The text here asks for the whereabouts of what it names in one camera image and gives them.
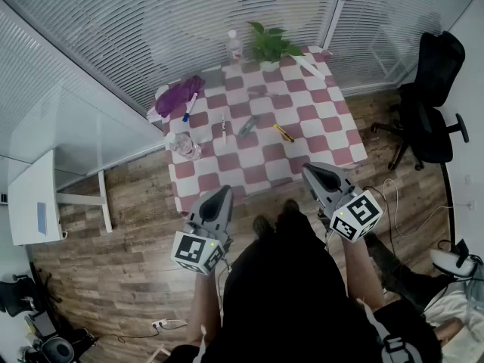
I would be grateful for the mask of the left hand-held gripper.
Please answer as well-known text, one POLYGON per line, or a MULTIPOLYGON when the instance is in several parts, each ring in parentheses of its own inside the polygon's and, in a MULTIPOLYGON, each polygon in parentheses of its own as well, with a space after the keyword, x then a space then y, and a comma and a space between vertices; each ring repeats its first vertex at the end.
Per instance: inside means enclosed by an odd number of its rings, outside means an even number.
POLYGON ((227 227, 233 202, 229 185, 207 191, 196 200, 183 230, 175 233, 171 260, 189 271, 210 275, 232 242, 227 227))

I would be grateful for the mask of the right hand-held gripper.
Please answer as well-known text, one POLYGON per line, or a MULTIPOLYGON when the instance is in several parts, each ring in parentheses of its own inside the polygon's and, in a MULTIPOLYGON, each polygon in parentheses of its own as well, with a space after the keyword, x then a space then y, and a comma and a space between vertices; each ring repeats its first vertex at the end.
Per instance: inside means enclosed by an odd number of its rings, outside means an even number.
POLYGON ((370 191, 344 194, 352 183, 340 167, 326 163, 305 163, 302 176, 315 200, 331 203, 322 209, 323 216, 330 220, 328 228, 349 242, 362 239, 383 215, 383 210, 370 191), (342 194, 335 201, 334 195, 342 194))

